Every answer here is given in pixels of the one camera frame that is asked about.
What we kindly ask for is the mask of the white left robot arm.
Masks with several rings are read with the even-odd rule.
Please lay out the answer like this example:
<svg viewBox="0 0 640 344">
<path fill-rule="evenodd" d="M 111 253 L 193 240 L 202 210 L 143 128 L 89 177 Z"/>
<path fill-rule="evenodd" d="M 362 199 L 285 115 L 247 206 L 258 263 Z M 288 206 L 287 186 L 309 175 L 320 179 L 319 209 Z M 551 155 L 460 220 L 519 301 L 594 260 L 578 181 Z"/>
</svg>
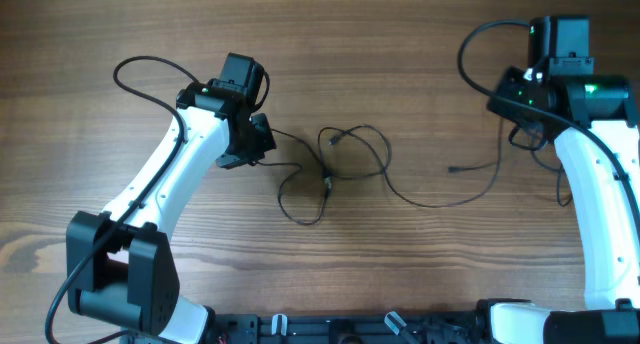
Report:
<svg viewBox="0 0 640 344">
<path fill-rule="evenodd" d="M 79 211 L 68 225 L 67 278 L 46 317 L 46 338 L 66 301 L 72 313 L 137 340 L 216 342 L 214 310 L 180 294 L 170 239 L 212 165 L 253 165 L 274 149 L 259 111 L 269 85 L 261 64 L 231 53 L 219 77 L 192 79 L 179 92 L 165 137 L 127 188 L 100 213 Z"/>
</svg>

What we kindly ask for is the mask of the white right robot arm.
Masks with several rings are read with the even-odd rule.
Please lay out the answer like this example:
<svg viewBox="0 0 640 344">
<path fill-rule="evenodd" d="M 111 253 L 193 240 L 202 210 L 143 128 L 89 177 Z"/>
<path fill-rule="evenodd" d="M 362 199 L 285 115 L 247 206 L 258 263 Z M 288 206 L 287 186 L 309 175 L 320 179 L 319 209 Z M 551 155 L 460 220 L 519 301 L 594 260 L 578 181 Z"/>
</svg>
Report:
<svg viewBox="0 0 640 344">
<path fill-rule="evenodd" d="M 584 16 L 532 19 L 526 69 L 508 69 L 487 107 L 538 127 L 569 182 L 585 265 L 585 308 L 488 306 L 496 343 L 639 340 L 639 114 L 630 82 L 597 75 Z"/>
</svg>

